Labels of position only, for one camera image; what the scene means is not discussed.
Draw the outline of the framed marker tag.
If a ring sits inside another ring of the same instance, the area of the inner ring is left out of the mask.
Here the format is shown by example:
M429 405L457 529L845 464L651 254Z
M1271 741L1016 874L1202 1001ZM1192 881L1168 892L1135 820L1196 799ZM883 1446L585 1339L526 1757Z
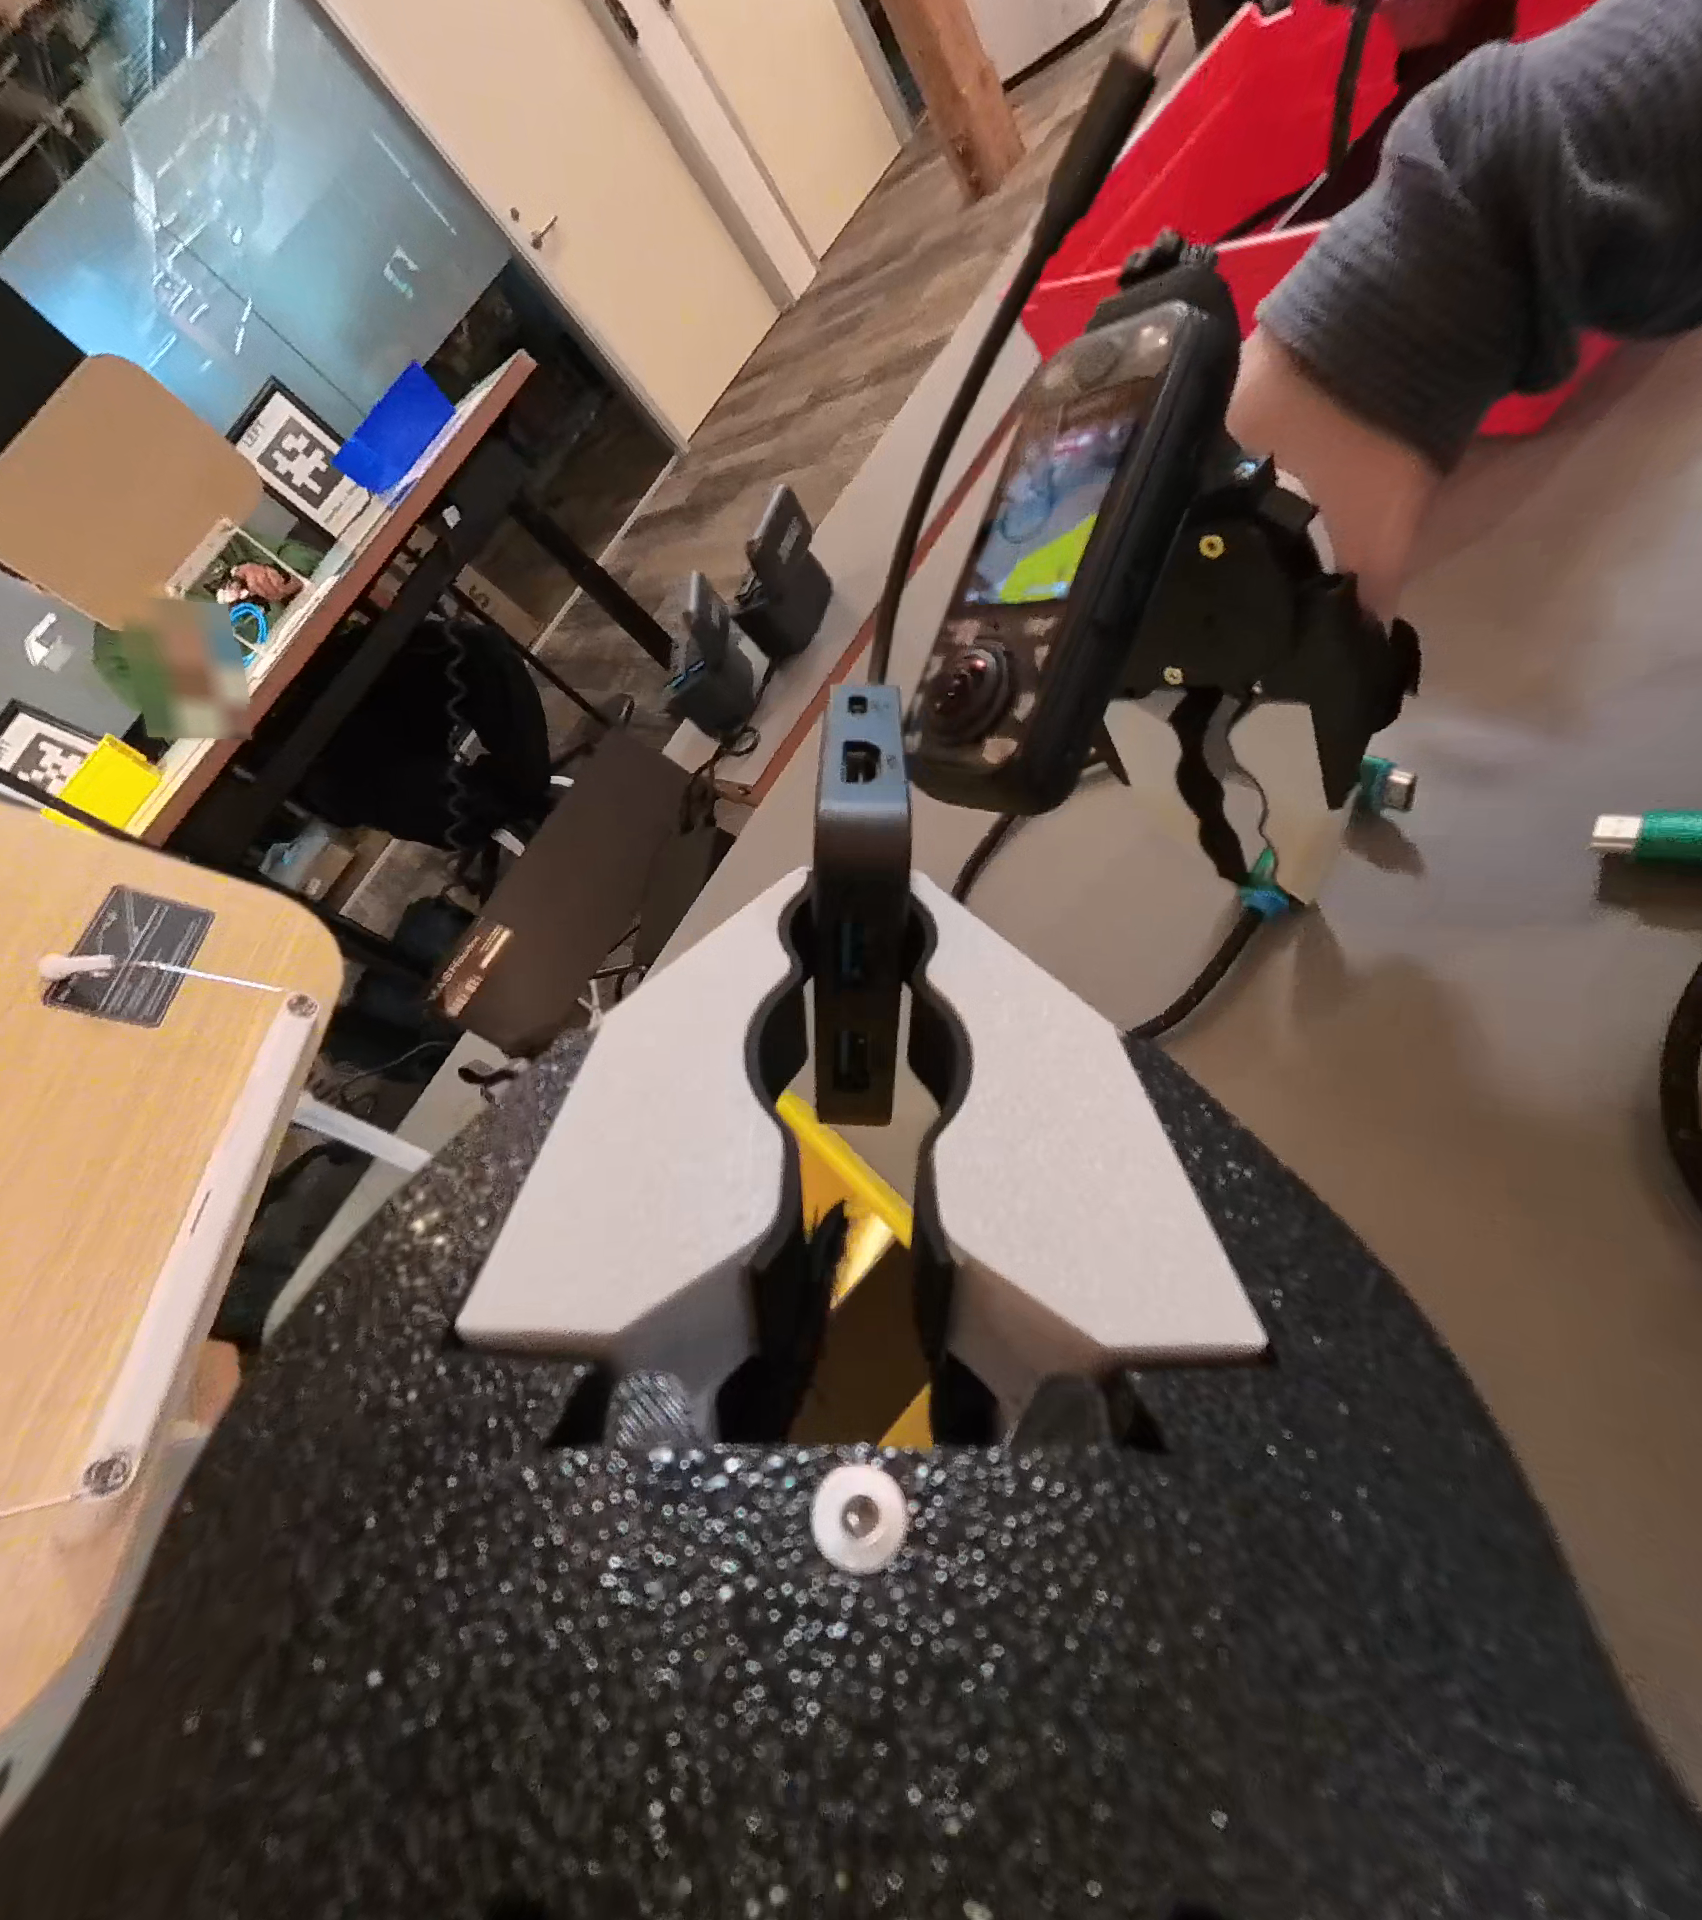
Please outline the framed marker tag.
M263 380L226 440L305 535L337 545L370 504L337 469L342 439L278 377Z
M82 765L103 744L100 733L9 701L0 711L0 775L61 801Z

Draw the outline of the white door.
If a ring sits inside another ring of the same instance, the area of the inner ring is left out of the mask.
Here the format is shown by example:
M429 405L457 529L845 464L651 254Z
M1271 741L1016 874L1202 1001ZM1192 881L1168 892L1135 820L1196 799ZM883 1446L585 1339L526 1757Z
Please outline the white door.
M324 13L677 450L912 131L865 4Z

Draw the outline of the yellow bin with black divider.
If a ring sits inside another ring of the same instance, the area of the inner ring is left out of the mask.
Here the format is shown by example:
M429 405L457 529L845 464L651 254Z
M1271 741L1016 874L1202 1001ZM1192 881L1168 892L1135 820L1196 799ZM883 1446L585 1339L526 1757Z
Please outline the yellow bin with black divider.
M816 1367L791 1424L809 1449L932 1449L931 1368L915 1327L912 1206L799 1092L778 1117L797 1149L816 1234L841 1217L839 1263Z

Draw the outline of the person's right hand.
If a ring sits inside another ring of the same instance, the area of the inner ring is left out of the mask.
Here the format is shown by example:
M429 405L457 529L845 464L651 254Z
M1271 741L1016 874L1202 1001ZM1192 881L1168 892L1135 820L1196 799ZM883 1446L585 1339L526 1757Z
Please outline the person's right hand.
M1243 347L1225 425L1249 456L1303 484L1337 568L1390 622L1442 469L1349 410L1264 328Z

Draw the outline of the blue plastic bin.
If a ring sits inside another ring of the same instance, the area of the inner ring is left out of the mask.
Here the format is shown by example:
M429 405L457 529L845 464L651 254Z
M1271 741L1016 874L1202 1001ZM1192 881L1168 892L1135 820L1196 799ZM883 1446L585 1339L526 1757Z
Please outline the blue plastic bin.
M421 363L411 363L330 456L333 469L370 497L391 497L455 422L457 405Z

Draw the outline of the brown-edged table black legs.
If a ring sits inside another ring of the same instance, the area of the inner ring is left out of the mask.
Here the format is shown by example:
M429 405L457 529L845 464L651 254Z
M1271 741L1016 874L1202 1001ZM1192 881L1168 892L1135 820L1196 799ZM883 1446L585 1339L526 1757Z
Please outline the brown-edged table black legs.
M337 545L334 572L291 606L251 683L254 725L297 695L349 619L363 615L367 625L328 684L307 698L297 726L272 754L260 757L254 776L218 796L241 741L181 738L162 758L156 788L132 815L134 841L234 872L411 636L444 599L464 594L464 574L507 524L521 529L654 666L672 666L671 632L529 492L530 467L510 437L508 417L532 372L534 360L521 351L478 382L402 487L376 503L367 529Z

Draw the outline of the wooden board with black label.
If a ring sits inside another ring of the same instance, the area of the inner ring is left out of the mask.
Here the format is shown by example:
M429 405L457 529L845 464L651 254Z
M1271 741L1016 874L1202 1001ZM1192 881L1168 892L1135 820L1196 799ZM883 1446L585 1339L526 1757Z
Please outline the wooden board with black label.
M0 802L0 1763L165 1524L341 984L302 904Z

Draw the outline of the black office chair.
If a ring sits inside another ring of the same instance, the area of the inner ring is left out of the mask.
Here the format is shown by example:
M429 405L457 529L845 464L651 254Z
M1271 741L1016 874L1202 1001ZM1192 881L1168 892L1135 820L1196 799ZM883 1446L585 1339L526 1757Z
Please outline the black office chair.
M555 752L526 654L495 622L419 625L292 787L337 828L369 828L453 857L488 898L508 853L552 810Z

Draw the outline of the yellow plastic bin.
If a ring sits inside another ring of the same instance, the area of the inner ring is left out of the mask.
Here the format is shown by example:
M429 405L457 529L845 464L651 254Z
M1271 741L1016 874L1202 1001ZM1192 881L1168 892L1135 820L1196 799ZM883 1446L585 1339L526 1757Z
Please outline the yellow plastic bin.
M167 787L159 761L106 734L38 813L55 826L82 826L82 816L97 833L111 828L139 841L140 828L156 818Z

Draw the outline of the wooden board on clear stand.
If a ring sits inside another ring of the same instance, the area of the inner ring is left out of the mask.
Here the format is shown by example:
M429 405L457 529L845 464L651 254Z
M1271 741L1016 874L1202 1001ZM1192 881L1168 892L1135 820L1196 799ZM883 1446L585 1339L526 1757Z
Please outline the wooden board on clear stand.
M91 355L0 450L0 568L123 631L263 497L249 456L148 371Z

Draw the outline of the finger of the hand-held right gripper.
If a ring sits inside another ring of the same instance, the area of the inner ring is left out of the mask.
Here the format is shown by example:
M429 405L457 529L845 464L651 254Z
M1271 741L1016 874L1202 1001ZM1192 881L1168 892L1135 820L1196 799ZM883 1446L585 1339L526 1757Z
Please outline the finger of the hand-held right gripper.
M1263 857L1272 883L1314 909L1345 853L1354 796L1331 801L1309 706L1230 693L1179 693L1173 799L1208 867L1235 890Z

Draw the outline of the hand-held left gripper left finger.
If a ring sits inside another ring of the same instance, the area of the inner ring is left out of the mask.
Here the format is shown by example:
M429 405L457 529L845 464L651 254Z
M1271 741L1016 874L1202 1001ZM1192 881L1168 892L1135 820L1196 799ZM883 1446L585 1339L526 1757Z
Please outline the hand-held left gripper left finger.
M812 947L797 869L605 1019L458 1309L466 1348L666 1376L703 1432L794 1427L831 1314L776 1112Z

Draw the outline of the red plastic bin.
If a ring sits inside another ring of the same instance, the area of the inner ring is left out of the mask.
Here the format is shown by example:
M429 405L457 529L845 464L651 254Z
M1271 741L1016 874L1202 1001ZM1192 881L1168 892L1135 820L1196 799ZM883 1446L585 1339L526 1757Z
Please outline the red plastic bin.
M1410 101L1493 43L1536 43L1587 13L1582 2L1382 4L1358 93L1358 139L1345 173L1325 169L1345 54L1345 4L1245 4L1142 119L1041 277L1022 331L1049 363L1116 297L1128 263L1167 232L1214 253L1251 338L1263 304L1374 181Z

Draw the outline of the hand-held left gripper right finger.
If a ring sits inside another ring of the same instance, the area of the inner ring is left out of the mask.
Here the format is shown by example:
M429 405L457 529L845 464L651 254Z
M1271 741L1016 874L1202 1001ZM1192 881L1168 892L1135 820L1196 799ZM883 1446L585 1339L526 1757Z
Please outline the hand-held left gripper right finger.
M1054 1380L1266 1365L1120 1029L922 872L907 991L932 1104L912 1184L931 1431L1008 1432Z

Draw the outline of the wooden post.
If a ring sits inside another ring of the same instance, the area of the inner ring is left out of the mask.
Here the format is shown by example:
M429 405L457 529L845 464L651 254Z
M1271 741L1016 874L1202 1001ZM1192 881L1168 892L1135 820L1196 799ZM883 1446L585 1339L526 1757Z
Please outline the wooden post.
M967 2L883 2L964 199L1001 193L1026 156L1007 86Z

